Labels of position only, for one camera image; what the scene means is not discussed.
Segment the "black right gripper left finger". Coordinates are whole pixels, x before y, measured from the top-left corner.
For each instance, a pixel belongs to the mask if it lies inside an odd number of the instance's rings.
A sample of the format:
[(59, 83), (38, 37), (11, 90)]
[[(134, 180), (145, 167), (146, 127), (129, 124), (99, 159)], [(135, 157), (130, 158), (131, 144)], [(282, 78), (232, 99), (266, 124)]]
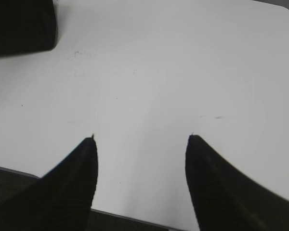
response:
[(98, 179), (94, 137), (38, 181), (0, 202), (0, 231), (84, 231)]

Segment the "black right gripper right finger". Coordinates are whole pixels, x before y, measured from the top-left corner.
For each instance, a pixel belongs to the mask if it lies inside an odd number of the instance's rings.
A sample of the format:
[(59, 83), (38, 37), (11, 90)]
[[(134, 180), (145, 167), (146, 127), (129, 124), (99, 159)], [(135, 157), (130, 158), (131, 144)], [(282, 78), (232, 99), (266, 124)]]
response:
[(201, 231), (289, 231), (289, 200), (261, 186), (190, 135), (185, 176)]

